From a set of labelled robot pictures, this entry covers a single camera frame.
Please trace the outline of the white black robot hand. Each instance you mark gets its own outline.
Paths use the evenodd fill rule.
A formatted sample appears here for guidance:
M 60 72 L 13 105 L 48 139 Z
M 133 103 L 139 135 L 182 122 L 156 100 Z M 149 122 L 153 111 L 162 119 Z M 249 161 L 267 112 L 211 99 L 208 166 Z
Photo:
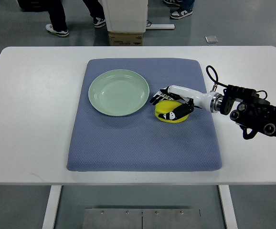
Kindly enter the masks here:
M 209 112 L 213 112 L 216 96 L 216 92 L 204 94 L 193 89 L 171 85 L 157 91 L 151 98 L 150 103 L 155 106 L 157 103 L 164 100 L 181 102 L 182 105 L 178 106 L 171 112 L 159 115 L 159 117 L 166 120 L 177 120 L 189 115 L 193 112 L 195 107 L 204 108 Z

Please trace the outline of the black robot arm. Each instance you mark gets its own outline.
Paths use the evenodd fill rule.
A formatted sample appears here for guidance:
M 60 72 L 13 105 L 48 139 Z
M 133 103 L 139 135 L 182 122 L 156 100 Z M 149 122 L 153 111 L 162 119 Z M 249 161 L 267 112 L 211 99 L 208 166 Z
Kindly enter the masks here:
M 243 130 L 245 140 L 254 138 L 257 133 L 276 137 L 276 106 L 271 105 L 266 98 L 259 97 L 259 92 L 255 89 L 220 83 L 218 74 L 211 65 L 206 67 L 206 72 L 214 82 L 213 92 L 218 85 L 225 88 L 224 94 L 218 94 L 211 102 L 212 112 L 229 115 Z

